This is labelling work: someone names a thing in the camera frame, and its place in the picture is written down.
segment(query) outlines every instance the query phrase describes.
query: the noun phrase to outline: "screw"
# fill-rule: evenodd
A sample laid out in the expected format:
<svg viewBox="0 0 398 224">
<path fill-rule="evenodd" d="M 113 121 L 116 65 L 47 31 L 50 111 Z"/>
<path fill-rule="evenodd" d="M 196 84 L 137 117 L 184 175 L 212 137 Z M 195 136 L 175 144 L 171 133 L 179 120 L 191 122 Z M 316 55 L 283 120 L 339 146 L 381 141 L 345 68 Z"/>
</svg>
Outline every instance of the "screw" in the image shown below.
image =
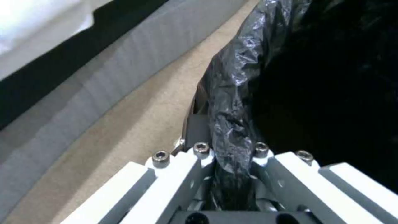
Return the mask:
<svg viewBox="0 0 398 224">
<path fill-rule="evenodd" d="M 269 147 L 267 146 L 267 144 L 265 144 L 263 142 L 257 142 L 255 156 L 257 158 L 265 158 L 268 155 L 268 150 L 269 150 Z"/>
<path fill-rule="evenodd" d="M 312 165 L 312 161 L 314 160 L 314 156 L 311 153 L 304 151 L 304 150 L 297 151 L 296 156 L 298 158 L 300 158 L 301 160 L 303 160 L 304 162 L 306 162 L 310 166 Z"/>
<path fill-rule="evenodd" d="M 207 156 L 209 155 L 210 148 L 209 145 L 205 142 L 197 142 L 195 145 L 193 145 L 193 153 L 199 158 L 199 159 L 206 159 Z"/>
<path fill-rule="evenodd" d="M 156 168 L 165 168 L 170 164 L 170 154 L 166 151 L 157 151 L 152 155 L 152 163 Z"/>
</svg>

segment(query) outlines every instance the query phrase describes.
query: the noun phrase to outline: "bed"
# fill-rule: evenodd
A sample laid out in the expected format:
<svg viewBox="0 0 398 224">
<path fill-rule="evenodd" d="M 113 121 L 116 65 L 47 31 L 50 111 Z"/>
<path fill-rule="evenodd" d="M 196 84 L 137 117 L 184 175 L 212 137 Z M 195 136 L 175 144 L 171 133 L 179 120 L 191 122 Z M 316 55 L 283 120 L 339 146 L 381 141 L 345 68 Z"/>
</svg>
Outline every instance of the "bed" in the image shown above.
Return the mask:
<svg viewBox="0 0 398 224">
<path fill-rule="evenodd" d="M 18 32 L 24 34 L 19 38 L 10 37 L 10 41 L 0 36 L 0 129 L 166 1 L 74 0 L 74 4 L 57 9 L 66 12 L 30 25 L 34 27 L 31 31 L 24 31 L 26 27 L 9 28 L 8 36 L 15 37 L 14 33 Z M 52 10 L 55 9 L 48 7 L 44 12 Z M 30 19 L 26 16 L 17 22 Z M 63 26 L 65 21 L 72 21 L 72 25 Z"/>
</svg>

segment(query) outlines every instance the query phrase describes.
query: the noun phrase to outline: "crumpled plastic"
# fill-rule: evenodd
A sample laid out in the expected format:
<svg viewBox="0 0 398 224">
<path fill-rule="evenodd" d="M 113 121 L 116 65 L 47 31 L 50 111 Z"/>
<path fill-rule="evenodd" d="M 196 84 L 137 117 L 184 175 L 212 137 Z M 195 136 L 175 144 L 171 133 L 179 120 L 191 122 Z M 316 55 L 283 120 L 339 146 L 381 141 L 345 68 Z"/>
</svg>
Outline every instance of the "crumpled plastic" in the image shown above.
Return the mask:
<svg viewBox="0 0 398 224">
<path fill-rule="evenodd" d="M 396 190 L 397 9 L 393 0 L 258 3 L 195 96 L 210 120 L 216 209 L 253 209 L 257 141 L 349 162 Z"/>
</svg>

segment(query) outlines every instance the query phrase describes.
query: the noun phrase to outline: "black fabric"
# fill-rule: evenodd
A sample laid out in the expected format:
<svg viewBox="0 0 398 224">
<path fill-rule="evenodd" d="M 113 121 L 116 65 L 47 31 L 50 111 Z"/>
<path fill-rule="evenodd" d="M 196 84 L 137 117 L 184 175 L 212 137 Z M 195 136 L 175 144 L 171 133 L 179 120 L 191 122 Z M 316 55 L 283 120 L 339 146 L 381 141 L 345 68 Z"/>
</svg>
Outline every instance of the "black fabric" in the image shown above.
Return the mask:
<svg viewBox="0 0 398 224">
<path fill-rule="evenodd" d="M 256 141 L 348 162 L 398 191 L 397 10 L 396 0 L 259 2 L 196 93 L 217 159 L 216 209 L 252 209 Z"/>
<path fill-rule="evenodd" d="M 0 82 L 0 129 L 167 0 L 114 0 L 94 12 L 94 25 Z"/>
</svg>

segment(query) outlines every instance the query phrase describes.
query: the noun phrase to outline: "gray metal part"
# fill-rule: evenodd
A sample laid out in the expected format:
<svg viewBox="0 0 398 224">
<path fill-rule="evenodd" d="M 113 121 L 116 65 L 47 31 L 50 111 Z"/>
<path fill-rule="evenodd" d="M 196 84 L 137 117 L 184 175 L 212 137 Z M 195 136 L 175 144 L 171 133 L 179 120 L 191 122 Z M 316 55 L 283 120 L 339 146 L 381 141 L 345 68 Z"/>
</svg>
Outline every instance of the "gray metal part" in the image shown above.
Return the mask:
<svg viewBox="0 0 398 224">
<path fill-rule="evenodd" d="M 61 223 L 117 223 L 155 179 L 153 169 L 130 162 Z"/>
<path fill-rule="evenodd" d="M 188 216 L 194 213 L 195 212 L 178 211 L 175 213 L 169 224 L 205 223 L 200 222 L 199 220 L 197 222 L 187 222 L 186 219 L 188 218 Z M 203 214 L 207 217 L 208 224 L 295 224 L 294 220 L 293 222 L 283 222 L 283 220 L 281 221 L 280 215 L 292 216 L 297 221 L 296 223 L 319 223 L 311 215 L 311 213 L 308 212 L 201 211 L 200 214 Z"/>
<path fill-rule="evenodd" d="M 254 163 L 253 169 L 287 211 L 306 206 L 323 223 L 380 223 L 291 152 L 270 158 L 265 167 Z"/>
<path fill-rule="evenodd" d="M 334 165 L 329 165 L 326 167 L 322 167 L 319 169 L 319 173 L 324 176 L 328 181 L 333 183 L 336 187 L 338 187 L 341 191 L 343 191 L 346 195 L 352 198 L 355 202 L 361 205 L 368 212 L 373 214 L 383 223 L 398 223 L 398 219 L 394 217 L 392 214 L 387 212 L 384 208 L 382 208 L 379 204 L 369 199 L 365 194 L 361 191 L 357 190 L 355 187 L 351 186 L 347 183 L 343 178 L 338 176 L 336 173 L 330 170 L 330 168 Z"/>
<path fill-rule="evenodd" d="M 120 223 L 168 223 L 175 211 L 188 208 L 202 181 L 197 157 L 179 153 Z"/>
</svg>

